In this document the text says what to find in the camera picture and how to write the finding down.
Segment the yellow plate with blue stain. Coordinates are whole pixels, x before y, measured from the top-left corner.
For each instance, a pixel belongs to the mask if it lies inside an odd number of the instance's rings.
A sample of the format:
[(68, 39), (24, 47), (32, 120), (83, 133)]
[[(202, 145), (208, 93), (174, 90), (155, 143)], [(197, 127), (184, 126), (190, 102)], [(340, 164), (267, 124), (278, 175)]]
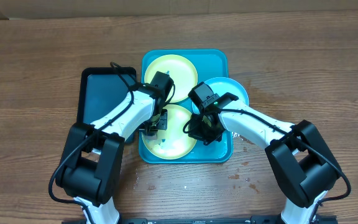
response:
[(181, 55), (163, 55), (151, 62), (144, 75), (144, 82), (150, 83), (156, 72), (166, 73), (175, 84), (168, 97), (171, 103), (178, 103), (188, 98), (190, 90), (198, 84), (198, 72), (195, 66)]

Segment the light blue plate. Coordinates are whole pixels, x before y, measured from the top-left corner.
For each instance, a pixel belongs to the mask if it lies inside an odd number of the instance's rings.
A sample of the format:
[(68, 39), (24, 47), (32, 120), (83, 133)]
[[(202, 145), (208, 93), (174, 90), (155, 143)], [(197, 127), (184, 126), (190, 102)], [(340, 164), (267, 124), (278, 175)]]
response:
[(249, 106), (249, 96), (245, 88), (237, 81), (228, 77), (214, 77), (204, 81), (215, 94), (223, 96), (225, 93), (231, 93)]

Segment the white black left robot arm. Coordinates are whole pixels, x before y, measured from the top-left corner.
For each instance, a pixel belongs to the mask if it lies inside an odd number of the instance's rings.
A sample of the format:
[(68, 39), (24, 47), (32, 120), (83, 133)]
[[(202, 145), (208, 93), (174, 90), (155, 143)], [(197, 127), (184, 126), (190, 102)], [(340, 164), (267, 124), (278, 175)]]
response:
[(157, 72), (150, 83), (135, 82), (126, 98), (111, 112), (90, 124), (69, 130), (58, 167), (50, 178), (52, 200), (79, 205), (82, 223), (120, 223), (113, 195), (119, 182), (126, 139), (137, 129), (155, 138), (167, 128), (172, 78)]

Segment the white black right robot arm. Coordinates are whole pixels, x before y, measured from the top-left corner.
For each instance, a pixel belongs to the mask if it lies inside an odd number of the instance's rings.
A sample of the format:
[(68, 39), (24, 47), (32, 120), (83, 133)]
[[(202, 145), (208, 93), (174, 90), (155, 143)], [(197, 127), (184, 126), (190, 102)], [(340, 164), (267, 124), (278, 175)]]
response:
[(231, 93), (188, 95), (199, 110), (184, 132), (205, 145), (224, 131), (240, 134), (262, 148), (280, 190), (287, 198), (281, 223), (327, 223), (317, 214), (326, 194), (342, 175), (336, 158), (316, 126), (306, 120), (283, 122), (258, 112)]

